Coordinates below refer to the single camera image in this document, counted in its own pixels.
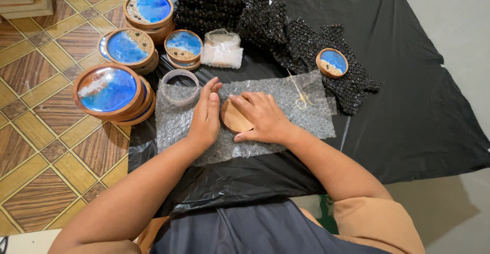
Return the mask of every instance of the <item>white plastic bag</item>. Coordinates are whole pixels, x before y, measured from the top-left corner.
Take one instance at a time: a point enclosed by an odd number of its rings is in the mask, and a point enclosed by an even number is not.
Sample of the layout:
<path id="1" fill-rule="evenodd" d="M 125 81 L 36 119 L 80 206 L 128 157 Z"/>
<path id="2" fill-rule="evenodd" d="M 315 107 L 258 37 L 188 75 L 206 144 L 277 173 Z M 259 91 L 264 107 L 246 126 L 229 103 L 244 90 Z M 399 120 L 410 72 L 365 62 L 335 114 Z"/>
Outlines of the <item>white plastic bag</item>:
<path id="1" fill-rule="evenodd" d="M 204 35 L 201 64 L 212 67 L 240 68 L 243 48 L 240 36 L 226 29 L 216 29 Z"/>

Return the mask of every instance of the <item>gold scissors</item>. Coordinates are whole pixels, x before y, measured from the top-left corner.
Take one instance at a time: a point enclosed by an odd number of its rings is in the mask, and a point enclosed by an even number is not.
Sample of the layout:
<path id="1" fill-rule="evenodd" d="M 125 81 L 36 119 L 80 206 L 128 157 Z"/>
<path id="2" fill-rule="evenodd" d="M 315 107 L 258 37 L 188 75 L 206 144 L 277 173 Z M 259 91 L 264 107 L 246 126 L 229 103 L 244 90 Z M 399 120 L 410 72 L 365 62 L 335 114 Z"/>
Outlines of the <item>gold scissors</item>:
<path id="1" fill-rule="evenodd" d="M 306 109 L 306 101 L 308 101 L 308 103 L 310 103 L 310 105 L 314 106 L 314 104 L 308 98 L 308 95 L 306 95 L 306 93 L 304 93 L 301 89 L 299 89 L 295 80 L 292 78 L 292 75 L 291 75 L 291 72 L 289 71 L 289 69 L 286 69 L 286 70 L 288 71 L 289 76 L 291 77 L 292 82 L 295 84 L 296 90 L 298 91 L 298 94 L 299 94 L 299 98 L 296 99 L 296 107 L 298 107 L 299 109 Z"/>

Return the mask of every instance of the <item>forearm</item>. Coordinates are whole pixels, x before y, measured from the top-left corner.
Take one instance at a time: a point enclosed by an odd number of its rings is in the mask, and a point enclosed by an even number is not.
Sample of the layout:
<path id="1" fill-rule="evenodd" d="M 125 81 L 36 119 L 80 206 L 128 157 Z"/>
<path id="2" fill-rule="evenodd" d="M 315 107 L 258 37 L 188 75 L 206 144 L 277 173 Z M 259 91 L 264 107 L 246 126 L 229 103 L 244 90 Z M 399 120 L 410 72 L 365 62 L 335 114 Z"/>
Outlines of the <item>forearm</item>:
<path id="1" fill-rule="evenodd" d="M 290 131 L 282 144 L 312 171 L 334 201 L 354 197 L 391 200 L 384 186 L 350 157 L 298 126 Z"/>
<path id="2" fill-rule="evenodd" d="M 81 244 L 137 237 L 205 146 L 184 138 L 89 203 L 54 241 L 50 254 Z"/>

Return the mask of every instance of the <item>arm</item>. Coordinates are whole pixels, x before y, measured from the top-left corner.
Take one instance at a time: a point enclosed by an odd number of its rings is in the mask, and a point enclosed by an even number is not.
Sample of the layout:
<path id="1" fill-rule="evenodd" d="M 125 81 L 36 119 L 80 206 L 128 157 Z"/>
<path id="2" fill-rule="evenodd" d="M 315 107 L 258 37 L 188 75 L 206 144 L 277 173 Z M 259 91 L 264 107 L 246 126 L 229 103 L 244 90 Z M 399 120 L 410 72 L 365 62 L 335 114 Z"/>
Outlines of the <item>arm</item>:
<path id="1" fill-rule="evenodd" d="M 217 139 L 219 91 L 211 79 L 202 89 L 187 137 L 150 159 L 89 203 L 54 240 L 49 254 L 90 243 L 136 238 L 184 171 Z"/>
<path id="2" fill-rule="evenodd" d="M 237 134 L 236 142 L 256 140 L 284 145 L 312 171 L 334 201 L 355 197 L 392 200 L 384 186 L 364 167 L 291 123 L 272 95 L 246 91 L 230 99 L 254 124 L 252 131 Z"/>

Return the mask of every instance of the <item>black plastic sheet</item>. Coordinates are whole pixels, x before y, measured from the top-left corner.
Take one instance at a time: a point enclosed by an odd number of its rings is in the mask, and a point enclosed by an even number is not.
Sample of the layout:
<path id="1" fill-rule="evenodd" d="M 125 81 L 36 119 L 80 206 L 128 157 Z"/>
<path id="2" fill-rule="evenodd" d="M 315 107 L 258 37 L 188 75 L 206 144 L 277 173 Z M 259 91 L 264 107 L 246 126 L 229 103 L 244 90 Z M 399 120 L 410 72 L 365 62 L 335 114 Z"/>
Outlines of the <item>black plastic sheet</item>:
<path id="1" fill-rule="evenodd" d="M 333 116 L 336 138 L 328 144 L 363 165 L 382 183 L 451 176 L 490 166 L 490 142 L 471 106 L 448 71 L 443 57 L 427 38 L 406 0 L 278 0 L 289 19 L 302 17 L 319 26 L 344 24 L 345 39 L 359 62 L 383 82 L 353 116 Z M 202 65 L 195 74 L 202 84 L 286 77 L 272 55 L 243 46 L 242 67 Z M 161 54 L 158 69 L 147 75 L 156 90 L 158 79 L 172 69 Z M 157 153 L 154 116 L 132 127 L 129 171 Z M 190 167 L 158 211 L 170 212 L 227 206 L 269 198 L 325 193 L 311 172 L 288 151 L 234 158 Z"/>

